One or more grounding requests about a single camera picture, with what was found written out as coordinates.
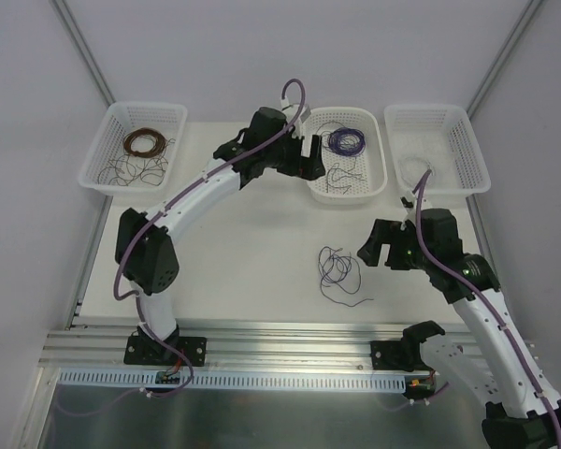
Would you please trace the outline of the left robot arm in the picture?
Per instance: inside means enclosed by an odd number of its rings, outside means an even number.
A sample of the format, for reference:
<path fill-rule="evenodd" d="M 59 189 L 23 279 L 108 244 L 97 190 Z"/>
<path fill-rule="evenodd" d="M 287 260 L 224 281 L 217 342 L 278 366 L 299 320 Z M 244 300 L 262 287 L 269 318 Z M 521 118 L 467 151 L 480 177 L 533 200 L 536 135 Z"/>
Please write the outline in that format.
<path fill-rule="evenodd" d="M 179 193 L 145 211 L 129 208 L 121 215 L 115 279 L 126 279 L 133 287 L 138 336 L 154 362 L 167 364 L 178 352 L 179 327 L 167 291 L 180 272 L 175 246 L 189 226 L 268 168 L 305 181 L 324 175 L 320 137 L 302 135 L 309 115 L 296 105 L 259 108 L 250 124 L 222 144 Z"/>

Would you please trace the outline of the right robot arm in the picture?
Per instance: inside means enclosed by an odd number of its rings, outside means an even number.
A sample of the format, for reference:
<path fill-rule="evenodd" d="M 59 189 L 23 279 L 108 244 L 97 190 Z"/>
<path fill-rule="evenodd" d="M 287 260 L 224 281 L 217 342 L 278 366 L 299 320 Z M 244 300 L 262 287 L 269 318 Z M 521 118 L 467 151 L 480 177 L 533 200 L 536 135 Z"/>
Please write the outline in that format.
<path fill-rule="evenodd" d="M 413 210 L 399 222 L 378 219 L 358 250 L 369 267 L 424 272 L 463 319 L 488 366 L 480 369 L 434 321 L 405 328 L 398 340 L 370 343 L 375 369 L 434 370 L 484 408 L 482 434 L 492 448 L 561 448 L 561 395 L 529 353 L 496 274 L 467 253 L 449 210 Z"/>

